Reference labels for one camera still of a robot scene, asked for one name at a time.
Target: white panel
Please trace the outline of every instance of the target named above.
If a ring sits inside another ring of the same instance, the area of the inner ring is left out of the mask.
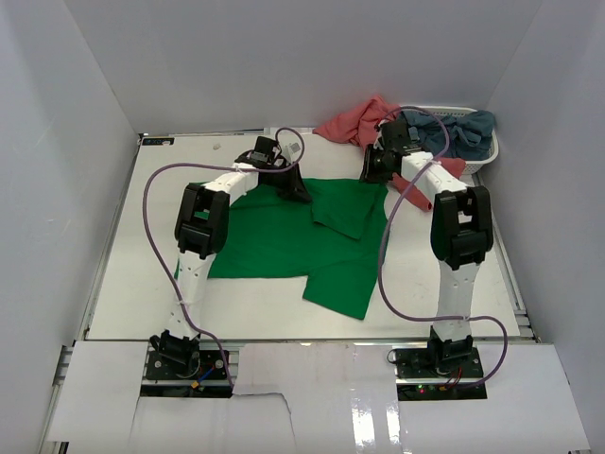
[[[228,166],[253,147],[255,135],[177,137],[166,147],[141,147],[129,194],[113,243],[90,339],[147,339],[162,332],[174,310],[174,289],[153,254],[141,215],[143,188],[157,168],[176,162]],[[307,178],[358,178],[363,156],[358,147],[333,144],[306,134],[301,173]],[[182,191],[191,182],[211,181],[218,172],[178,168],[160,175],[149,192],[149,224],[168,266],[176,266],[174,225]],[[399,194],[391,189],[385,200],[390,213]],[[437,313],[439,263],[429,235],[432,214],[403,203],[391,228],[385,286],[400,310],[417,317]],[[374,288],[362,322],[303,300],[306,278],[211,279],[194,316],[204,329],[222,339],[376,339],[428,337],[429,323],[402,320],[385,306]],[[500,319],[512,336],[519,331],[510,297],[491,251],[475,283],[473,315]],[[501,336],[495,323],[472,324],[475,336]]]
[[[540,0],[66,0],[132,126],[313,126],[374,93],[484,107]]]
[[[59,0],[0,2],[0,452],[35,452],[135,140]]]
[[[254,343],[239,352],[237,395],[281,394],[300,453],[400,454],[399,402],[385,345]]]
[[[605,452],[605,10],[544,2],[494,93],[486,169],[529,317],[554,341],[595,452]]]
[[[46,440],[126,442],[147,347],[147,342],[76,342]]]
[[[482,345],[479,351],[489,369],[500,355],[500,346]],[[400,402],[406,452],[563,454],[588,448],[552,345],[512,345],[502,370],[488,382],[487,388],[487,400]],[[329,406],[318,408],[318,412],[329,410]],[[329,444],[326,436],[319,441]],[[98,450],[98,445],[70,444],[69,454],[301,452],[294,446],[287,405],[280,395],[231,399],[142,397],[129,448],[110,451]],[[303,451],[303,454],[317,452],[332,449]]]

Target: red wire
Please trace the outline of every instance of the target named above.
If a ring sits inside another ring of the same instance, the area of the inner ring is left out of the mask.
[[[454,388],[456,385],[459,384],[460,379],[462,378],[462,368],[458,367],[458,376],[456,377],[456,380],[454,380],[454,383],[452,383],[450,386],[447,387],[448,390],[451,390],[452,388]]]

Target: white wall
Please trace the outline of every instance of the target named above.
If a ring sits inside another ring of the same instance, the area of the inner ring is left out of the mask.
[[[541,0],[66,0],[137,132],[485,107]]]
[[[134,134],[61,0],[0,1],[0,452],[38,448]]]
[[[603,2],[544,1],[489,103],[501,155],[485,172],[529,318],[555,342],[596,453],[605,453],[604,75]]]

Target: cloth pile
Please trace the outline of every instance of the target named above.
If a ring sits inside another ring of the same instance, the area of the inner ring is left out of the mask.
[[[355,106],[350,111],[341,113],[315,128],[313,133],[330,142],[357,145],[361,147],[362,151],[365,151],[366,146],[373,144],[376,140],[378,133],[374,129],[374,125],[398,107],[398,104],[388,104],[384,98],[376,95]],[[395,119],[395,113],[388,116],[387,119]],[[456,178],[462,175],[465,167],[464,161],[459,158],[444,158],[441,159],[441,164]],[[392,184],[401,194],[409,185],[409,182],[394,174]],[[412,188],[407,199],[423,211],[430,211],[432,208],[432,203],[416,187]]]
[[[425,113],[404,111],[400,113],[416,132],[420,143],[436,155],[445,145],[445,135],[435,119]],[[441,119],[447,128],[451,144],[445,153],[448,158],[461,158],[465,161],[485,161],[490,157],[492,131],[495,119],[493,113],[477,111],[462,117],[447,115]]]

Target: pink cloth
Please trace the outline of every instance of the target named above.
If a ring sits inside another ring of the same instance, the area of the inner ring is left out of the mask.
[[[374,126],[383,119],[386,113],[398,107],[398,104],[388,104],[380,95],[374,95],[369,100],[353,107],[350,111],[340,113],[320,127],[315,128],[313,133],[330,142],[360,146],[365,151],[366,146],[373,144],[376,140],[377,132]],[[390,115],[387,119],[395,119],[395,114]],[[462,175],[465,167],[463,160],[459,158],[441,158],[440,161],[443,167],[454,177],[459,178]],[[397,174],[393,174],[392,183],[400,194],[409,185],[407,180]],[[416,187],[412,188],[407,199],[423,211],[430,211],[433,207],[433,204]]]

